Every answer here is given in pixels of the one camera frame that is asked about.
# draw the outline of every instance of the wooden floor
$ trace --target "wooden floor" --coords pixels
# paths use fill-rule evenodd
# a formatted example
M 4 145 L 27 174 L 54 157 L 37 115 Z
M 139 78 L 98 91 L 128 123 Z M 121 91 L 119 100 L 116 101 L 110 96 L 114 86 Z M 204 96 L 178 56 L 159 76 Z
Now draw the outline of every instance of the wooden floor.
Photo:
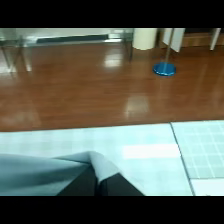
M 173 77 L 152 72 L 159 49 L 131 63 L 120 43 L 24 53 L 17 71 L 0 74 L 0 131 L 224 119 L 223 47 L 172 52 Z

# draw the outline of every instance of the blue round base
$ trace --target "blue round base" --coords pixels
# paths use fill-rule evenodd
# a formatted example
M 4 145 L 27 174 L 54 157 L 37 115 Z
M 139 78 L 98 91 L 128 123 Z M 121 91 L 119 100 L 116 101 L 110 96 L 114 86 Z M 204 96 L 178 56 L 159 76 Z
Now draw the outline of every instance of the blue round base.
M 176 73 L 176 67 L 173 64 L 160 62 L 159 64 L 154 65 L 153 71 L 157 75 L 172 76 Z

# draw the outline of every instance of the gray fabric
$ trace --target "gray fabric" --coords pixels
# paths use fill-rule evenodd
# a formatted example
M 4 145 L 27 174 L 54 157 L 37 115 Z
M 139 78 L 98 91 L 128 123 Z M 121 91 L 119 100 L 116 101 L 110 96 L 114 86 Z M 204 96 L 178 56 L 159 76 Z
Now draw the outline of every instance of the gray fabric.
M 92 165 L 98 181 L 119 170 L 96 152 L 60 158 L 0 155 L 0 195 L 57 195 Z

